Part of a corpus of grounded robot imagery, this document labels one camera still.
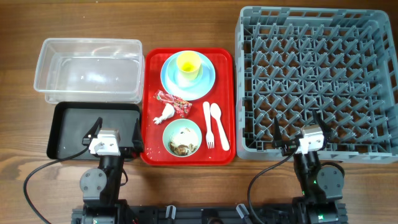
red plastic tray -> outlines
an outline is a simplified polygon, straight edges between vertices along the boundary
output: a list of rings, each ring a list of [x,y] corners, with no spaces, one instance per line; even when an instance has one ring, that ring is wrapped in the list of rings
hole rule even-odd
[[[187,117],[194,121],[202,133],[201,145],[196,153],[188,157],[175,157],[166,151],[163,146],[162,136],[166,126],[180,119],[177,113],[173,118],[156,125],[152,121],[160,116],[164,104],[154,98],[157,90],[165,92],[160,82],[160,71],[163,63],[174,53],[182,50],[194,50],[206,55],[213,63],[216,70],[216,80],[213,88],[204,97],[190,101],[193,105]],[[227,135],[230,150],[224,151],[221,147],[220,135],[216,121],[211,118],[211,130],[215,135],[215,148],[206,146],[206,123],[203,114],[203,102],[217,103],[222,111],[221,122]],[[147,54],[144,81],[144,96],[142,101],[142,138],[145,150],[141,158],[147,164],[155,166],[220,166],[230,163],[236,154],[235,140],[235,107],[234,107],[234,81],[232,56],[224,49],[219,48],[194,48],[194,49],[154,49]]]

red wrapper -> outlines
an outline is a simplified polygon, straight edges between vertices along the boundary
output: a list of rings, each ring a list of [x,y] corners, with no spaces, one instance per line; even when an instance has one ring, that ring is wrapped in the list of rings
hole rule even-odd
[[[164,104],[170,103],[174,107],[175,112],[177,112],[182,118],[186,118],[188,116],[192,107],[192,104],[188,101],[185,101],[178,96],[166,94],[160,90],[157,90],[154,98],[163,102]]]

fork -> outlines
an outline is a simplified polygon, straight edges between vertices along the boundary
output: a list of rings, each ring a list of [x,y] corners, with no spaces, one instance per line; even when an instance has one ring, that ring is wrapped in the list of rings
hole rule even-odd
[[[209,102],[203,103],[203,112],[205,113],[205,120],[206,120],[206,143],[207,148],[213,149],[214,148],[214,134],[211,132],[211,123],[210,123],[210,104]]]

wooden table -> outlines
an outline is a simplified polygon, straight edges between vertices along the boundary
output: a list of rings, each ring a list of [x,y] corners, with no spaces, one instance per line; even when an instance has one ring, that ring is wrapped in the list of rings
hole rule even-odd
[[[156,47],[222,47],[234,54],[234,28],[247,5],[382,9],[398,37],[396,1],[52,2],[57,0],[0,3],[0,223],[41,223],[25,201],[22,183],[50,161],[45,151],[54,105],[33,89],[37,57],[48,37],[139,39],[144,54]],[[138,159],[124,166],[129,183],[120,198],[143,206],[236,205],[246,202],[254,175],[273,163],[236,158],[224,167],[151,167]],[[83,205],[80,176],[96,166],[72,161],[40,171],[29,182],[32,201],[52,223],[69,223],[71,210]],[[349,222],[397,223],[398,164],[342,166]],[[289,203],[300,194],[290,162],[261,177],[252,190],[257,204]]]

gray dish rack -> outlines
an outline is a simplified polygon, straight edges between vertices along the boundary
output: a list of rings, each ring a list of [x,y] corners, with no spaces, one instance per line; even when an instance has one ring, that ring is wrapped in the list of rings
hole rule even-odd
[[[387,14],[375,10],[244,7],[235,28],[236,150],[283,159],[271,146],[313,123],[333,128],[320,159],[398,161],[397,57]]]

